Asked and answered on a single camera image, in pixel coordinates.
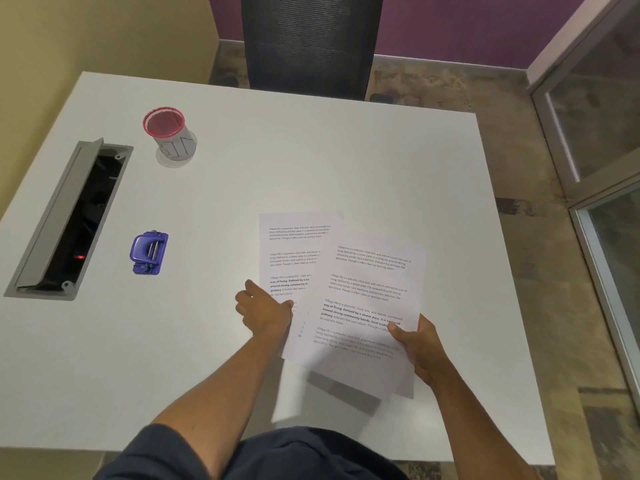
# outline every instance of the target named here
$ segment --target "person's left hand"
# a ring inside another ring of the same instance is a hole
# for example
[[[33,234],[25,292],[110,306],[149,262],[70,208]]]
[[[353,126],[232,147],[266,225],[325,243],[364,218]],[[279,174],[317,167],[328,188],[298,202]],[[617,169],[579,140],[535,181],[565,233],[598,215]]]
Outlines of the person's left hand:
[[[236,294],[236,312],[244,318],[242,322],[257,337],[263,333],[283,336],[291,322],[293,300],[278,303],[267,291],[247,280],[245,290]]]

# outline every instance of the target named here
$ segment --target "table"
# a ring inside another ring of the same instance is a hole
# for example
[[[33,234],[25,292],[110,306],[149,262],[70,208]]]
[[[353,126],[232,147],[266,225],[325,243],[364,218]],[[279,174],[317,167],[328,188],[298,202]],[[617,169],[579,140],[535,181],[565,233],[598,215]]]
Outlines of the table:
[[[141,126],[162,105],[198,138],[181,168]],[[101,137],[134,149],[77,297],[0,298],[0,446],[123,449],[249,337],[234,295],[257,281],[258,214],[342,210],[426,247],[422,309],[452,361],[524,459],[554,463],[475,115],[84,73],[0,223],[3,289],[76,142]],[[151,229],[170,236],[163,268],[137,276]],[[452,460],[418,380],[376,404],[275,361],[248,431],[291,424]]]

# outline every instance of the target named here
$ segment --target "purple hole punch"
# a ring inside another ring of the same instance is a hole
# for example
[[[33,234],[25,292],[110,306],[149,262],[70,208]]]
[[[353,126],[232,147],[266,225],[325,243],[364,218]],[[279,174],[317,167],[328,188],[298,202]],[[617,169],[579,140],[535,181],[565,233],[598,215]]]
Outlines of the purple hole punch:
[[[137,236],[133,240],[129,257],[133,261],[135,274],[158,274],[164,249],[169,240],[169,234],[158,231],[149,231]]]

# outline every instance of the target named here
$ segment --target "document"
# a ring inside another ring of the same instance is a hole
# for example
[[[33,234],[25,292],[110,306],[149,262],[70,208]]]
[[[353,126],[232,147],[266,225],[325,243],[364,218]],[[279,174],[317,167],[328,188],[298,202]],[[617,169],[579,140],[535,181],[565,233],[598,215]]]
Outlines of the document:
[[[342,226],[341,212],[260,214],[260,287],[279,302],[298,302],[323,247],[323,238]]]
[[[380,399],[396,391],[411,397],[413,367],[387,323],[417,329],[425,260],[421,246],[332,229],[284,359]]]

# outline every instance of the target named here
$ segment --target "office chair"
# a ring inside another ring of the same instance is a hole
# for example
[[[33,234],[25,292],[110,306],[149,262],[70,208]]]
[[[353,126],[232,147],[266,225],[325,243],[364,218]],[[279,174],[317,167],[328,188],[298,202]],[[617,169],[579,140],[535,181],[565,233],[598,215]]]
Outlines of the office chair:
[[[364,100],[382,0],[241,0],[252,89]]]

